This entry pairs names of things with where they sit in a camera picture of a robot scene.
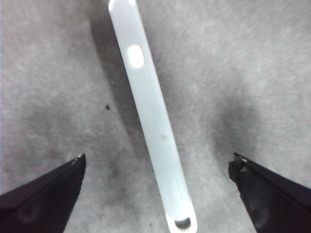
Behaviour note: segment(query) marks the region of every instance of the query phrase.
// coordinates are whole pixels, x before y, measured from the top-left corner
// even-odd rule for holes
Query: floor
[[[311,1],[137,2],[198,232],[254,233],[233,152],[311,187]],[[85,152],[65,233],[168,232],[107,1],[1,8],[1,192]]]

